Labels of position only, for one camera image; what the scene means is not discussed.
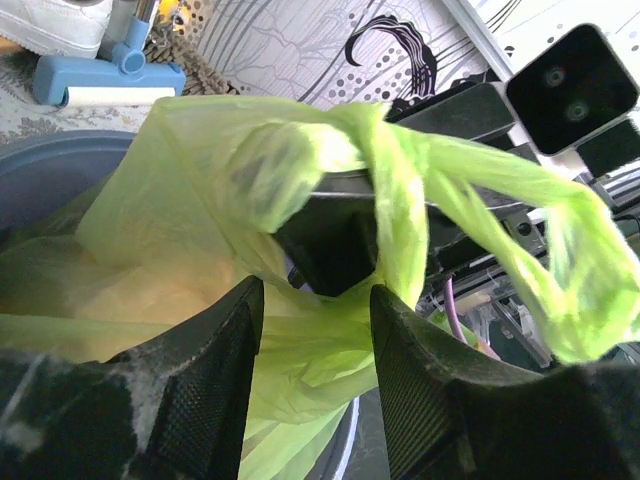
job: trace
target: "shoe sole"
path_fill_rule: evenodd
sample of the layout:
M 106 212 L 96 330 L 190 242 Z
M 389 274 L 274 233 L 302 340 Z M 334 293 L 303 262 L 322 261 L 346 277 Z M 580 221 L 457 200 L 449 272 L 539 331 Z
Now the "shoe sole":
M 96 45 L 78 45 L 52 36 L 24 20 L 0 11 L 0 32 L 7 40 L 38 55 L 65 55 L 70 57 L 95 58 L 100 48 Z

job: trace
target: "clear plastic bag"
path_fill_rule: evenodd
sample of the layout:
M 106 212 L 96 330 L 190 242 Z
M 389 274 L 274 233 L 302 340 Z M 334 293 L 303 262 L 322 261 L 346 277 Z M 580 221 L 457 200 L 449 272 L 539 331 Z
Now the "clear plastic bag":
M 385 113 L 242 96 L 158 101 L 77 229 L 54 233 L 52 221 L 0 255 L 3 283 L 17 279 L 0 293 L 1 346 L 104 360 L 256 274 L 265 324 L 240 478 L 303 478 L 347 403 L 376 385 L 370 287 L 418 301 L 427 199 L 496 255 L 561 360 L 640 339 L 640 265 L 595 194 L 507 153 L 387 124 Z M 338 298 L 293 289 L 270 234 L 325 173 L 362 168 L 376 192 L 376 272 Z M 550 270 L 472 185 L 545 207 Z

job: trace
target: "green plastic bag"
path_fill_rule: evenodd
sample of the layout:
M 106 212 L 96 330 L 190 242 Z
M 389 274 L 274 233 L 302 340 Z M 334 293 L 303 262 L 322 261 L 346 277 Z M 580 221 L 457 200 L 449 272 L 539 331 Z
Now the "green plastic bag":
M 118 348 L 127 335 L 133 345 L 254 273 L 267 283 L 265 325 L 240 478 L 304 478 L 347 403 L 376 385 L 371 286 L 417 303 L 426 200 L 496 255 L 562 361 L 640 339 L 640 265 L 595 194 L 510 154 L 387 124 L 386 111 L 242 96 L 158 101 L 73 234 L 50 238 L 44 228 L 0 255 L 3 275 L 23 269 L 0 293 L 0 305 L 10 305 L 0 315 L 4 345 L 42 349 L 49 338 L 76 361 L 108 358 L 109 346 L 95 345 L 105 322 Z M 293 289 L 270 234 L 325 173 L 362 168 L 376 191 L 376 272 L 338 298 Z M 504 233 L 473 185 L 545 207 L 549 270 Z M 16 300 L 36 290 L 38 306 Z M 157 324 L 144 323 L 150 312 Z M 39 317 L 27 328 L 16 315 Z M 75 321 L 73 334 L 50 317 Z

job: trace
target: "lint roller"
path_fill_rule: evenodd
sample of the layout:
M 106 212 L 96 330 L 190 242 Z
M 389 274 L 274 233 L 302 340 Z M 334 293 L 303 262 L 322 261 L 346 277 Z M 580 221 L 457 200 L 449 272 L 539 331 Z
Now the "lint roller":
M 123 42 L 108 59 L 47 55 L 33 78 L 33 96 L 43 105 L 151 105 L 182 94 L 186 76 L 175 63 L 147 63 L 142 51 L 159 0 L 139 0 Z

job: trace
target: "pink cable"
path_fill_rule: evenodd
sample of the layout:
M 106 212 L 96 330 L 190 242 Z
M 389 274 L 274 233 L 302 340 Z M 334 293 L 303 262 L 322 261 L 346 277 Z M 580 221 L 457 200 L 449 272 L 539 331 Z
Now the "pink cable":
M 458 313 L 456 312 L 456 303 L 453 298 L 453 279 L 449 278 L 444 284 L 444 311 L 447 314 L 447 320 L 449 320 L 449 326 L 453 335 L 462 343 L 467 344 L 467 339 L 462 333 L 462 325 L 458 320 Z

